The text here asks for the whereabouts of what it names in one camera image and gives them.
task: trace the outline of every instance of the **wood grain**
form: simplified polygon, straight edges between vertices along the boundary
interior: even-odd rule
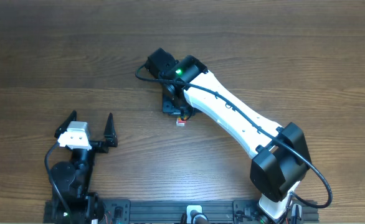
[[[306,134],[334,201],[323,222],[365,222],[365,0],[0,0],[0,222],[41,222],[44,155],[72,110],[119,146],[92,190],[132,200],[259,198],[244,150],[199,114],[161,113],[161,89],[133,72],[162,47],[192,54],[251,108]],[[57,150],[51,163],[69,158]],[[323,202],[308,173],[298,193]]]

